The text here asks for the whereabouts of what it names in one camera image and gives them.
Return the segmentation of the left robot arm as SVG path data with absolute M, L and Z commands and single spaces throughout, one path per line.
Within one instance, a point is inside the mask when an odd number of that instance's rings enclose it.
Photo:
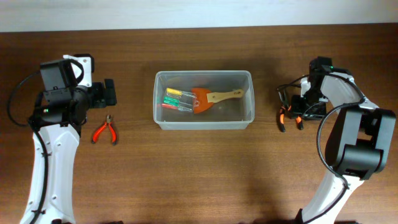
M 28 119 L 34 167 L 21 223 L 74 223 L 73 164 L 87 112 L 117 103 L 112 79 L 93 82 L 90 54 L 64 55 L 40 64 L 45 90 Z

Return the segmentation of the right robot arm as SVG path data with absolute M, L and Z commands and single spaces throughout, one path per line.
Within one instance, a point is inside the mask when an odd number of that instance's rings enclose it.
M 371 102 L 352 73 L 317 57 L 308 74 L 294 81 L 301 88 L 291 99 L 298 126 L 319 120 L 316 145 L 325 176 L 296 223 L 334 223 L 351 194 L 386 166 L 396 115 Z

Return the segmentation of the orange black needle-nose pliers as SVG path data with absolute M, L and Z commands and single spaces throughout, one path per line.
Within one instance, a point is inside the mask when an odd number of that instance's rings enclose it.
M 285 125 L 284 119 L 285 117 L 294 119 L 299 130 L 303 129 L 303 119 L 299 115 L 294 115 L 292 112 L 292 106 L 289 103 L 289 97 L 285 90 L 279 91 L 279 97 L 281 100 L 281 107 L 279 109 L 279 118 L 277 119 L 277 125 L 279 130 L 284 133 L 285 132 Z

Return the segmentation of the clear screwdriver set case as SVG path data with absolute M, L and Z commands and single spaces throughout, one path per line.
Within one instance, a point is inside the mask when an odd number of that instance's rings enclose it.
M 197 95 L 193 92 L 166 88 L 157 103 L 165 109 L 192 113 L 198 107 Z

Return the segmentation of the orange scraper with wooden handle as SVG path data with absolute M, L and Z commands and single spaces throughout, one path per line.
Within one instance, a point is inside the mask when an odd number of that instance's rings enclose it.
M 224 100 L 242 98 L 244 91 L 242 89 L 229 92 L 213 92 L 205 88 L 192 88 L 195 94 L 195 102 L 193 104 L 193 113 L 199 114 L 210 109 L 215 103 Z

